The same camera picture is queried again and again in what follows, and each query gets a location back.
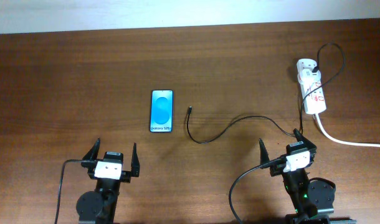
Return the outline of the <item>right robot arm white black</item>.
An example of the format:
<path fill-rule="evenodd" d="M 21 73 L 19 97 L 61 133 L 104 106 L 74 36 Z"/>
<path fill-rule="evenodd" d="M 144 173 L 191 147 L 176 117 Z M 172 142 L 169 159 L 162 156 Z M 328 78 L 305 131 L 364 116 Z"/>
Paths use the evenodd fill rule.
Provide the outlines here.
<path fill-rule="evenodd" d="M 287 223 L 356 223 L 351 218 L 334 218 L 333 202 L 336 185 L 321 178 L 309 178 L 306 168 L 315 158 L 317 147 L 304 137 L 299 130 L 293 133 L 297 141 L 286 146 L 286 153 L 276 159 L 269 159 L 264 142 L 259 139 L 261 169 L 268 168 L 270 175 L 282 176 L 283 184 L 295 209 L 294 214 L 285 216 Z"/>

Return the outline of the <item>blue screen Galaxy smartphone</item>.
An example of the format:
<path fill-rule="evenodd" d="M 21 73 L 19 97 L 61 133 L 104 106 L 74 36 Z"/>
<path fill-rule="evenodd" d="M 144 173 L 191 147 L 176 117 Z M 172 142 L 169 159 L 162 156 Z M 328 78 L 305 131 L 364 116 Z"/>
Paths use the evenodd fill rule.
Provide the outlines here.
<path fill-rule="evenodd" d="M 173 128 L 173 90 L 153 90 L 151 93 L 150 131 L 170 133 Z"/>

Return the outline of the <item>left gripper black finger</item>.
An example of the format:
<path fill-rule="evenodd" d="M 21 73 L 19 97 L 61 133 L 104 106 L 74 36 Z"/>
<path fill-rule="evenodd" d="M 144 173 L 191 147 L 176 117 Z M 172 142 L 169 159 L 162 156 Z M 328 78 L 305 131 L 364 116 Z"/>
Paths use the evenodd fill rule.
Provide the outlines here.
<path fill-rule="evenodd" d="M 139 177 L 139 175 L 140 175 L 140 161 L 137 154 L 136 143 L 134 143 L 132 157 L 131 157 L 131 176 Z"/>
<path fill-rule="evenodd" d="M 100 138 L 95 141 L 95 144 L 92 148 L 83 156 L 83 161 L 95 161 L 98 157 L 98 152 L 100 148 Z"/>

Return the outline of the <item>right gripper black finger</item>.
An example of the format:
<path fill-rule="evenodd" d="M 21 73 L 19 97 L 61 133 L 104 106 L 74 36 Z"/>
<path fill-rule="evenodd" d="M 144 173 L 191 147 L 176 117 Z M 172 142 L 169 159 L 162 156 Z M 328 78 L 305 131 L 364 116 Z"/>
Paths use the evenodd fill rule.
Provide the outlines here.
<path fill-rule="evenodd" d="M 261 138 L 259 139 L 259 148 L 260 148 L 260 165 L 269 163 L 270 159 L 268 156 L 267 148 L 265 147 L 265 144 Z"/>
<path fill-rule="evenodd" d="M 294 129 L 293 130 L 293 133 L 297 139 L 297 141 L 302 141 L 304 143 L 304 145 L 308 148 L 308 149 L 316 149 L 316 145 L 313 144 L 310 140 L 308 140 L 306 137 L 303 136 L 303 134 L 298 130 L 298 129 Z"/>

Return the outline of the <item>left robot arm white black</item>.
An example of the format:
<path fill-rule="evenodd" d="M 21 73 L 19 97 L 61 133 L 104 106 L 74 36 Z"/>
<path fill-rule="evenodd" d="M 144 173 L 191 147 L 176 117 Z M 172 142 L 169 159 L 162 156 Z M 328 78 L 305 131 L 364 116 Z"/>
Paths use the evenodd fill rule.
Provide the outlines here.
<path fill-rule="evenodd" d="M 100 140 L 84 155 L 81 166 L 88 176 L 96 180 L 93 191 L 85 192 L 77 200 L 76 210 L 79 223 L 113 223 L 120 185 L 129 183 L 140 175 L 140 162 L 136 144 L 133 145 L 130 170 L 124 170 L 124 156 L 120 152 L 107 151 L 98 158 Z"/>

